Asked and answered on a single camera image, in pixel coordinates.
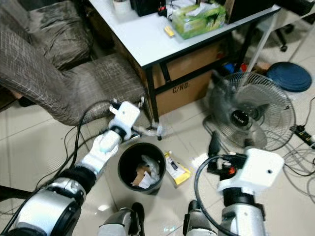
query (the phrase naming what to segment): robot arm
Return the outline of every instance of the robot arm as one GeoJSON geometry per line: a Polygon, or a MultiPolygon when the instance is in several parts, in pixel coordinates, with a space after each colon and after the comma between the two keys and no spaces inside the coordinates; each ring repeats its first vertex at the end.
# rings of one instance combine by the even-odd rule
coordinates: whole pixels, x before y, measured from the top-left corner
{"type": "Polygon", "coordinates": [[[71,235],[86,195],[105,171],[107,161],[116,154],[122,140],[131,137],[131,128],[139,114],[137,107],[123,102],[109,124],[109,131],[96,137],[91,151],[80,162],[61,172],[57,179],[25,203],[14,229],[6,235],[71,235]]]}

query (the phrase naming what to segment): power strip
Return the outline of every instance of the power strip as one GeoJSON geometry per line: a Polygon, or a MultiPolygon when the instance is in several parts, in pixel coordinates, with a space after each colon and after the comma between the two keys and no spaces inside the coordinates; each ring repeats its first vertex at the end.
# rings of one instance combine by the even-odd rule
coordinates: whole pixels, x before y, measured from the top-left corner
{"type": "Polygon", "coordinates": [[[315,142],[312,140],[312,136],[305,131],[305,128],[301,125],[296,127],[296,130],[294,133],[302,139],[307,145],[312,147],[312,149],[315,149],[315,142]]]}

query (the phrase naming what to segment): black device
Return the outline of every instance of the black device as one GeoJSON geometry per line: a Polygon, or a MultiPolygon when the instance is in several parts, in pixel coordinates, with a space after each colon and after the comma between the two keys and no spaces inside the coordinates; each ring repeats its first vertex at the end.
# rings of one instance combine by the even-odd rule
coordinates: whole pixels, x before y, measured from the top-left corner
{"type": "Polygon", "coordinates": [[[233,23],[263,11],[275,4],[274,0],[216,0],[227,12],[227,22],[233,23]]]}
{"type": "Polygon", "coordinates": [[[299,125],[294,132],[300,139],[302,139],[307,145],[315,149],[315,143],[311,140],[311,135],[305,131],[304,126],[299,125]]]}
{"type": "Polygon", "coordinates": [[[160,5],[165,5],[165,0],[131,0],[132,8],[139,16],[149,15],[158,12],[160,5]]]}
{"type": "Polygon", "coordinates": [[[309,13],[315,4],[315,1],[310,0],[275,0],[275,3],[279,6],[283,6],[286,9],[293,11],[294,13],[304,16],[309,13]]]}

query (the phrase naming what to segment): small yellow item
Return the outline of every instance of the small yellow item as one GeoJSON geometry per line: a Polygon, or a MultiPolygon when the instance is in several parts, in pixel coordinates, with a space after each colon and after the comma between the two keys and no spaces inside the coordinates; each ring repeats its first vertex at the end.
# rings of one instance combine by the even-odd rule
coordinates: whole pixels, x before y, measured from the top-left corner
{"type": "Polygon", "coordinates": [[[175,35],[174,31],[172,30],[171,26],[166,26],[164,31],[168,34],[168,36],[173,37],[175,35]]]}
{"type": "Polygon", "coordinates": [[[179,185],[181,185],[182,183],[189,179],[191,175],[190,171],[184,166],[182,166],[179,162],[174,160],[171,151],[165,153],[164,157],[166,159],[167,172],[173,178],[174,180],[173,183],[175,187],[178,187],[179,185]]]}

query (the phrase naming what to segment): fan blade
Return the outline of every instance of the fan blade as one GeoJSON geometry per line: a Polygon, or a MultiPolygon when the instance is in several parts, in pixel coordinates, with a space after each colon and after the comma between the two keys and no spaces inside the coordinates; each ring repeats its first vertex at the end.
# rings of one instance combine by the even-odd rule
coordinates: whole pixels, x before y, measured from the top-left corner
{"type": "Polygon", "coordinates": [[[254,119],[252,119],[252,125],[249,129],[249,138],[253,140],[254,145],[257,148],[264,148],[267,146],[267,136],[254,119]]]}

